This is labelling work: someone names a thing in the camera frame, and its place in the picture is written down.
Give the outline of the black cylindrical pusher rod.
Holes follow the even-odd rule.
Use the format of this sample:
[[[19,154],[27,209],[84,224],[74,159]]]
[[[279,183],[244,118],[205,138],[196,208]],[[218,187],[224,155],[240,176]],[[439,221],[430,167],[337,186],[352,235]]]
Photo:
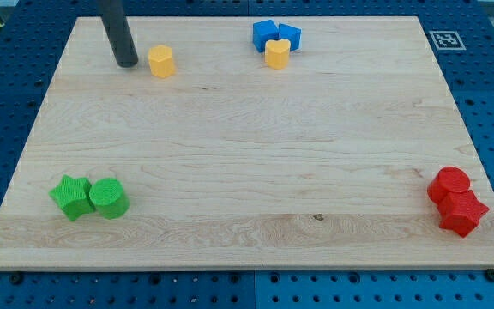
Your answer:
[[[138,63],[134,40],[122,0],[96,0],[97,8],[117,65],[131,68]]]

